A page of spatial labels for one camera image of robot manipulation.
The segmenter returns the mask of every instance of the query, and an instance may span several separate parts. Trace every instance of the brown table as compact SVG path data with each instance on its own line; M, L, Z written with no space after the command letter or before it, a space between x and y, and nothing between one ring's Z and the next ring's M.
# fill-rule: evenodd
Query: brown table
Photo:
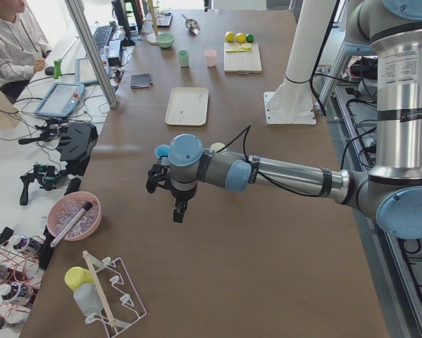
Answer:
M250 154L337 170L325 118L318 124L267 125L263 92L283 81L296 28L287 11L184 11L199 21L192 36L174 11L172 49L144 36L95 147L82 190L103 206L100 228L54 253L21 337L105 337L85 325L63 283L69 267L85 266L82 250L120 256L147 307L120 337L388 337L352 211L331 200L295 196L252 185L234 194L200 184L183 224L172 222L169 192L146 192L154 149L189 132L205 146L228 142L248 124ZM226 75L223 35L251 32L263 72ZM181 69L176 51L190 50ZM219 51L207 68L203 51ZM130 75L151 73L149 89L130 89ZM171 127L164 117L174 87L209 89L202 127ZM234 146L242 150L241 143Z

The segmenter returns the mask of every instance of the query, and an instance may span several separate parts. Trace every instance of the pink cup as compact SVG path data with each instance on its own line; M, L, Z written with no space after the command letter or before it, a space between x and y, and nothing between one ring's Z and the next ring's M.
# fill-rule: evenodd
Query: pink cup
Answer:
M208 67L214 67L217 63L217 51L213 49L208 49L204 51L204 56L206 57L206 65Z

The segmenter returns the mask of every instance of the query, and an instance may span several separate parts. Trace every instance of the black box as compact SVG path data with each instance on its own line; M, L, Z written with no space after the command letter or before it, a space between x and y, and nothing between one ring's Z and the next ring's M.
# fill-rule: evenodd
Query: black box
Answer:
M111 67L121 65L121 56L123 55L123 48L120 40L109 41L109 51L107 53L107 61Z

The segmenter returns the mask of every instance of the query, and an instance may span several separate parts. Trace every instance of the folded cloth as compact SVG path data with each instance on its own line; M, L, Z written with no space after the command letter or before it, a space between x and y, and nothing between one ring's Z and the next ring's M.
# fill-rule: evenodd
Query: folded cloth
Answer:
M131 88L147 88L153 84L151 74L131 75Z

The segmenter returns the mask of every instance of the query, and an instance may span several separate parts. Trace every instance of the person's hand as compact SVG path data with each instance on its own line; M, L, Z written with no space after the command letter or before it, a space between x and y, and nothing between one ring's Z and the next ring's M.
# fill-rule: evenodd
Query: person's hand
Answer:
M34 73L39 72L44 69L46 63L44 62L44 58L38 58L34 61Z

